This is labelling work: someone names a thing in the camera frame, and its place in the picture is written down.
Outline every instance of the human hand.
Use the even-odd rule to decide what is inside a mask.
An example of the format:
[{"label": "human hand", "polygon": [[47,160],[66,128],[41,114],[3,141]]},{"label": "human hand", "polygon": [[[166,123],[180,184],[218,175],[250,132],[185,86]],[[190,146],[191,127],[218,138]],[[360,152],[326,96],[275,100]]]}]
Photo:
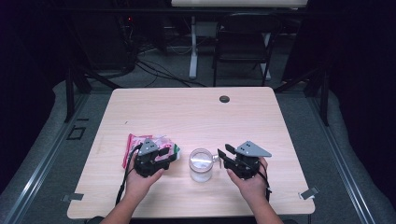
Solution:
[{"label": "human hand", "polygon": [[140,203],[148,194],[151,185],[154,184],[163,175],[164,169],[158,170],[152,176],[143,177],[138,174],[135,169],[133,169],[134,159],[136,158],[136,155],[137,153],[134,153],[129,164],[130,173],[128,174],[126,180],[124,199],[133,200],[135,203]]},{"label": "human hand", "polygon": [[[267,169],[268,163],[264,157],[260,157],[260,162],[264,167],[260,165],[260,172],[266,177],[265,170]],[[254,206],[257,203],[266,202],[265,199],[265,188],[267,187],[265,181],[260,175],[255,175],[250,179],[239,178],[232,170],[227,169],[227,174],[235,185],[239,188],[242,197],[247,201],[249,206]]]}]

